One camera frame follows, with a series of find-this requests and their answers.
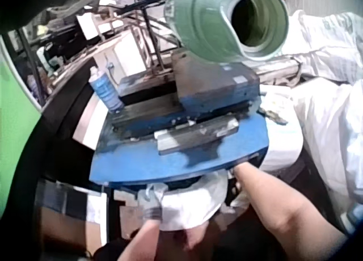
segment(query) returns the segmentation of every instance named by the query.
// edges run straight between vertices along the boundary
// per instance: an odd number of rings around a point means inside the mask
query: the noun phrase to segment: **gray glove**
[[[153,185],[148,186],[146,190],[140,190],[137,194],[139,206],[143,210],[143,220],[162,220],[161,200],[163,197],[161,192],[156,196]]]

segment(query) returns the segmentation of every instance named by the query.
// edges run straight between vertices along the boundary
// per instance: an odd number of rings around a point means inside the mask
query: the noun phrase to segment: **white cap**
[[[88,80],[89,82],[95,81],[98,79],[98,68],[96,66],[92,66],[91,69],[91,77]]]

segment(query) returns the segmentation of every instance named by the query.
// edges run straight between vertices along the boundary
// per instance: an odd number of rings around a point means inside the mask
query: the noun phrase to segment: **white fabric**
[[[281,50],[302,63],[302,75],[354,84],[363,78],[363,18],[353,13],[327,17],[296,11]]]
[[[289,167],[297,160],[302,149],[303,137],[294,105],[286,98],[290,96],[291,89],[263,85],[260,88],[262,94],[273,94],[279,97],[279,101],[284,100],[284,109],[280,114],[288,122],[286,125],[279,125],[266,117],[269,146],[260,169],[275,171]]]
[[[296,12],[282,53],[301,61],[303,75],[318,77],[292,94],[306,149],[330,189],[362,203],[363,18]]]
[[[206,174],[185,189],[165,192],[162,199],[162,231],[190,229],[209,220],[227,195],[227,171]]]
[[[363,79],[357,81],[339,117],[339,140],[349,195],[363,204]]]
[[[294,88],[292,95],[305,148],[325,184],[344,196],[348,190],[340,154],[339,116],[351,89],[317,78]]]

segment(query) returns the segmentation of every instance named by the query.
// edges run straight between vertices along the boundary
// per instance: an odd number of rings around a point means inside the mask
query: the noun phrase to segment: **blue spray can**
[[[118,113],[124,108],[119,95],[108,78],[108,75],[97,67],[91,67],[91,77],[88,80],[96,95],[103,101],[109,112]]]

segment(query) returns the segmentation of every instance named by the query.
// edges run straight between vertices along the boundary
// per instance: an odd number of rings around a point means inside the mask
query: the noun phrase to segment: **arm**
[[[329,257],[345,236],[329,224],[301,193],[249,163],[234,174],[261,222],[292,259]]]
[[[159,220],[147,220],[118,261],[154,260],[159,239]]]

